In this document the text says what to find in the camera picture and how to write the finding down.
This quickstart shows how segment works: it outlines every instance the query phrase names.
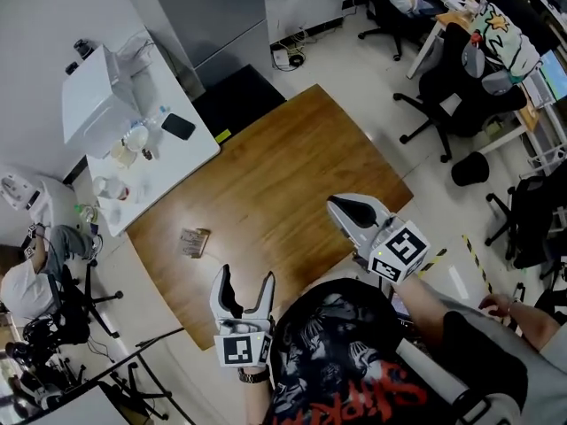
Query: white floor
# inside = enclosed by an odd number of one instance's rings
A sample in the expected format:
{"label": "white floor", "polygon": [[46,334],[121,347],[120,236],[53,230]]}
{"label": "white floor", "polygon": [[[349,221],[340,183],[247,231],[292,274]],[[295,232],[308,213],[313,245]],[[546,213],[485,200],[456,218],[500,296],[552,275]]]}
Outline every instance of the white floor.
{"label": "white floor", "polygon": [[[471,264],[464,248],[462,235],[466,235],[477,253],[481,266],[487,272],[490,283],[499,291],[512,292],[517,282],[528,285],[528,303],[541,293],[537,270],[509,271],[502,261],[503,242],[493,248],[484,246],[486,236],[502,222],[502,217],[486,201],[485,196],[495,192],[506,196],[506,189],[517,183],[517,175],[527,169],[523,148],[519,140],[488,156],[491,175],[488,182],[456,187],[450,179],[451,164],[441,164],[441,144],[434,130],[428,130],[407,145],[398,141],[424,122],[423,115],[404,103],[392,100],[393,92],[415,96],[418,78],[410,81],[406,71],[416,56],[416,48],[404,45],[400,62],[392,61],[394,44],[388,36],[371,36],[364,41],[357,34],[373,27],[364,10],[348,17],[342,28],[321,38],[305,48],[306,63],[297,71],[274,71],[274,85],[291,98],[309,86],[319,83],[346,110],[353,120],[372,140],[380,152],[414,193],[414,198],[400,213],[412,220],[430,239],[430,258],[441,248],[449,248],[445,265],[452,266],[460,277],[460,285],[448,276],[431,273],[429,281],[438,289],[473,306],[486,294],[480,273]],[[468,153],[467,143],[451,141],[454,160]],[[90,192],[88,172],[75,183],[82,202],[94,200]],[[105,236],[105,249],[100,256],[97,278],[108,293],[124,292],[124,298],[114,301],[105,309],[105,315],[120,332],[120,339],[112,341],[97,325],[93,325],[93,337],[108,345],[111,356],[120,359],[135,350],[140,341],[157,336],[179,326],[167,308],[127,236]],[[348,263],[340,266],[347,271]],[[110,362],[91,354],[86,345],[66,348],[74,367],[84,363],[87,376],[93,376]],[[244,403],[242,391],[231,370],[218,367],[213,350],[202,352],[190,337],[182,333],[170,337],[147,353],[147,360],[161,381],[175,394],[177,401],[197,424],[242,424]],[[153,390],[147,377],[142,379],[147,390]],[[157,408],[171,414],[168,423],[184,423],[173,408],[162,401]]]}

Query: black t-shirt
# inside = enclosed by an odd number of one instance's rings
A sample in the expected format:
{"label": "black t-shirt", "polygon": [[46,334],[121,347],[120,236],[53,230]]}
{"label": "black t-shirt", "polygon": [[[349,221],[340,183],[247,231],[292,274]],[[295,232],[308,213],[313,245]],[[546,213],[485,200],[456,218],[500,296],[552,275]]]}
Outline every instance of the black t-shirt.
{"label": "black t-shirt", "polygon": [[402,327],[362,282],[327,282],[278,322],[276,391],[264,423],[455,424],[449,405],[396,354]]}

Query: plastic bottle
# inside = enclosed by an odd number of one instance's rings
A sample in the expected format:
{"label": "plastic bottle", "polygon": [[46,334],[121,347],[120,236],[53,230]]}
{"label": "plastic bottle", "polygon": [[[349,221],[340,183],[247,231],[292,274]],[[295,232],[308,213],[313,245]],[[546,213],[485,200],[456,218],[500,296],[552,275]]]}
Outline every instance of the plastic bottle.
{"label": "plastic bottle", "polygon": [[150,132],[157,131],[158,129],[161,128],[161,124],[163,123],[163,120],[166,118],[168,113],[169,113],[169,109],[161,105],[158,111],[155,112],[153,115],[132,122],[132,124],[130,125],[130,129],[133,129],[139,125],[143,125],[146,126],[150,130]]}
{"label": "plastic bottle", "polygon": [[161,105],[157,112],[144,120],[144,125],[151,131],[160,129],[161,124],[163,123],[163,120],[166,118],[168,113],[169,110]]}
{"label": "plastic bottle", "polygon": [[91,205],[75,205],[75,211],[79,213],[81,219],[85,223],[97,223],[98,210],[95,206]]}

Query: jeans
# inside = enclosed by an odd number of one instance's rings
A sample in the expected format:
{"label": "jeans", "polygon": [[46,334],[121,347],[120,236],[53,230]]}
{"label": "jeans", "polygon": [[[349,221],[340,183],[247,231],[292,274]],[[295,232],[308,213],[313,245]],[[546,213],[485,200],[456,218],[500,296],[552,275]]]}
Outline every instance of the jeans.
{"label": "jeans", "polygon": [[72,253],[84,259],[92,254],[92,238],[65,225],[53,228],[49,241],[50,248],[42,273],[53,275],[60,283],[63,282],[63,265]]}
{"label": "jeans", "polygon": [[445,12],[434,4],[430,4],[425,0],[417,0],[416,9],[410,13],[410,17],[430,17]]}

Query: shoe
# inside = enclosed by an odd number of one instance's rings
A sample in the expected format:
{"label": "shoe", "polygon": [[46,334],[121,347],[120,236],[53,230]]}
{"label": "shoe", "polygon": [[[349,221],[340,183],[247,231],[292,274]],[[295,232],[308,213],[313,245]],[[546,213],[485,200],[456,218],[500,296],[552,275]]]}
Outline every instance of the shoe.
{"label": "shoe", "polygon": [[102,250],[103,250],[103,237],[101,235],[96,235],[95,237],[92,238],[92,253],[90,254],[90,257],[86,259],[87,262],[90,263],[91,261],[97,259],[98,254]]}

